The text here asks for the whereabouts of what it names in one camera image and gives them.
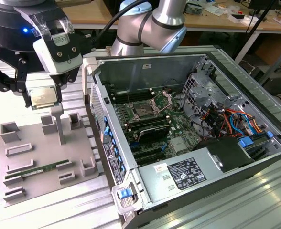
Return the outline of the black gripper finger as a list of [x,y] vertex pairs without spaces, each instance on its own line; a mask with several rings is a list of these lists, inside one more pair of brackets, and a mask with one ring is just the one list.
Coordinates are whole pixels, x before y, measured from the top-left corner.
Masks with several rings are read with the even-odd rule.
[[0,45],[0,60],[15,69],[14,78],[0,70],[0,91],[12,91],[23,96],[25,107],[32,105],[30,96],[26,88],[27,72],[28,72],[28,57],[21,51],[12,51]]
[[58,102],[62,102],[62,93],[61,88],[67,86],[67,83],[73,83],[76,80],[76,70],[70,70],[64,74],[60,75],[51,75],[51,79],[54,81],[56,94]]

